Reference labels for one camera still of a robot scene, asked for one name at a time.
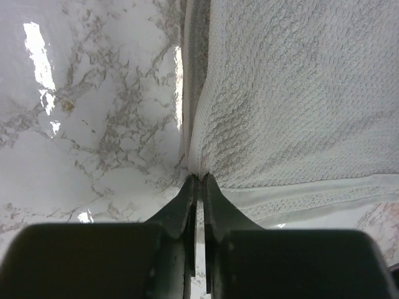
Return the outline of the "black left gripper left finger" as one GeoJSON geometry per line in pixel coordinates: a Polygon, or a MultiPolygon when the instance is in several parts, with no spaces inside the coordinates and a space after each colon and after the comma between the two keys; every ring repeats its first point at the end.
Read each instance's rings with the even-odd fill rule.
{"type": "Polygon", "coordinates": [[[2,298],[189,298],[199,181],[145,222],[35,224],[1,263],[2,298]]]}

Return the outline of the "grey terry towel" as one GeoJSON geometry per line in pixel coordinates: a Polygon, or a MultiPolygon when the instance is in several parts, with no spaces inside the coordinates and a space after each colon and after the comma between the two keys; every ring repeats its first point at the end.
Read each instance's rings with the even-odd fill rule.
{"type": "Polygon", "coordinates": [[[188,1],[183,133],[262,225],[398,200],[397,1],[188,1]]]}

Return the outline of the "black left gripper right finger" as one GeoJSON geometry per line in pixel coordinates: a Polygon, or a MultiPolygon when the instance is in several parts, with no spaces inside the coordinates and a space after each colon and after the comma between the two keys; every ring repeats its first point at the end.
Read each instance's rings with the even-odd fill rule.
{"type": "Polygon", "coordinates": [[[397,298],[377,244],[358,230],[264,229],[203,179],[206,291],[213,298],[397,298]]]}

